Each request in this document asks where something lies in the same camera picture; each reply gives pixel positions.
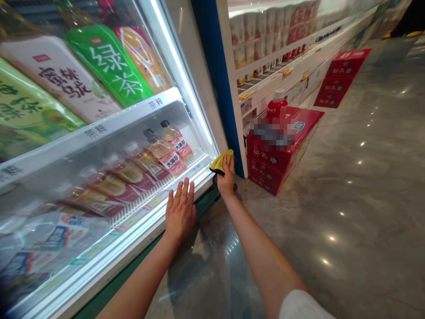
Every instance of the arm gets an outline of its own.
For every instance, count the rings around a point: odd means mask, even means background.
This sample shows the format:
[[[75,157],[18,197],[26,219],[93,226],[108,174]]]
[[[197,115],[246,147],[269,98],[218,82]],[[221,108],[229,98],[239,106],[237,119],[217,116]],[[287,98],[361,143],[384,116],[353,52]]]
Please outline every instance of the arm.
[[[228,166],[227,156],[225,156],[223,161],[225,175],[218,176],[218,188],[260,290],[267,317],[278,318],[284,298],[294,289],[307,291],[307,288],[279,248],[274,245],[235,196],[234,166],[234,158],[232,157]]]
[[[159,283],[195,223],[194,183],[190,183],[189,194],[188,188],[189,179],[186,178],[184,185],[183,182],[178,184],[174,198],[173,191],[170,191],[163,237],[109,301],[98,319],[115,319],[123,315],[127,319],[145,317]]]

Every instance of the white sleeve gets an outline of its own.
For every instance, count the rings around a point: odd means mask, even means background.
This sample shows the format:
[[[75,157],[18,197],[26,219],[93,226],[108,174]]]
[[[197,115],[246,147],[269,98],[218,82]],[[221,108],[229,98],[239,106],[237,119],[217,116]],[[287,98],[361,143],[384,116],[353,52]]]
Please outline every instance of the white sleeve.
[[[282,302],[279,319],[335,319],[303,290],[291,291]]]

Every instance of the forearm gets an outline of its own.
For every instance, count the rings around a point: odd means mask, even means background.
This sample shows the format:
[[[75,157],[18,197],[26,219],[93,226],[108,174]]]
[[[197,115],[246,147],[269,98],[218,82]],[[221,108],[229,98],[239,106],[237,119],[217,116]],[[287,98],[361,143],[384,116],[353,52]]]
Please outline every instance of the forearm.
[[[294,289],[306,290],[282,252],[276,247],[236,196],[224,198],[260,290],[269,318],[277,318],[283,299]]]
[[[97,318],[144,318],[178,247],[179,242],[164,233]]]

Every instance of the hand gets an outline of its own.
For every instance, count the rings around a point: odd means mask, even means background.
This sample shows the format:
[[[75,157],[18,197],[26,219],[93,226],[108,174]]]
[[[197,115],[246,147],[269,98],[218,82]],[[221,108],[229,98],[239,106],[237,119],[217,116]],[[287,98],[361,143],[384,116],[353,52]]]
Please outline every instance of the hand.
[[[193,228],[196,219],[196,207],[193,204],[195,183],[185,178],[185,183],[179,182],[176,196],[173,198],[173,190],[168,194],[167,210],[165,212],[165,234],[171,236],[179,243]]]
[[[232,156],[230,159],[230,166],[227,165],[227,155],[223,158],[223,170],[224,176],[218,175],[217,185],[223,199],[232,197],[235,195],[233,192],[233,178],[235,175],[235,157]]]

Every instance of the glass refrigerator door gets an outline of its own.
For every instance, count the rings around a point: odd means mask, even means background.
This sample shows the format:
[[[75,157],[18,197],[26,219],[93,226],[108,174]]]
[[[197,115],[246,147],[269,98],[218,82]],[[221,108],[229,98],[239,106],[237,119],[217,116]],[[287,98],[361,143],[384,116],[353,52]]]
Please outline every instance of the glass refrigerator door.
[[[73,316],[164,230],[169,190],[212,184],[218,110],[166,17],[156,0],[0,0],[8,317]]]

